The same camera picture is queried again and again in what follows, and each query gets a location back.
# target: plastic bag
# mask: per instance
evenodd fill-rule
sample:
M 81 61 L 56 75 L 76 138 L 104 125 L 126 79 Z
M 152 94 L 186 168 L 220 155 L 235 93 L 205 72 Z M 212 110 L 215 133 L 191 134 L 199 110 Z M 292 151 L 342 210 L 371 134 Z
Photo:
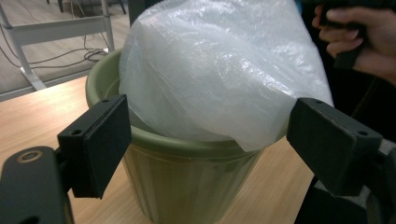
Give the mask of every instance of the plastic bag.
M 120 58 L 120 92 L 156 132 L 235 140 L 283 137 L 299 97 L 332 98 L 292 0 L 167 0 L 142 13 Z

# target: wooden table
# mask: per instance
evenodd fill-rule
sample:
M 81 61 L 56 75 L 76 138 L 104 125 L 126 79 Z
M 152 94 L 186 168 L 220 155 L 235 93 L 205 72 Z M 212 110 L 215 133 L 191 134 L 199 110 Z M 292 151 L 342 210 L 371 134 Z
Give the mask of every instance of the wooden table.
M 0 103 L 0 164 L 28 147 L 57 148 L 57 134 L 87 109 L 85 77 Z M 311 171 L 282 139 L 264 150 L 221 224 L 293 223 Z M 103 200 L 69 193 L 77 224 L 151 223 L 140 211 L 122 163 Z

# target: green trash can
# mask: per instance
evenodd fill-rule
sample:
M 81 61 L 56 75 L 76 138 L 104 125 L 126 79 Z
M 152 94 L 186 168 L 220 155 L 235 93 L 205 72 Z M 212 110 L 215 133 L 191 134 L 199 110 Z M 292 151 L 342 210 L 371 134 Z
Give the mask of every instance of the green trash can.
M 119 93 L 121 49 L 99 61 L 86 83 L 92 106 Z M 192 142 L 131 125 L 133 143 L 123 163 L 143 213 L 158 224 L 210 224 L 224 215 L 261 151 L 235 141 Z

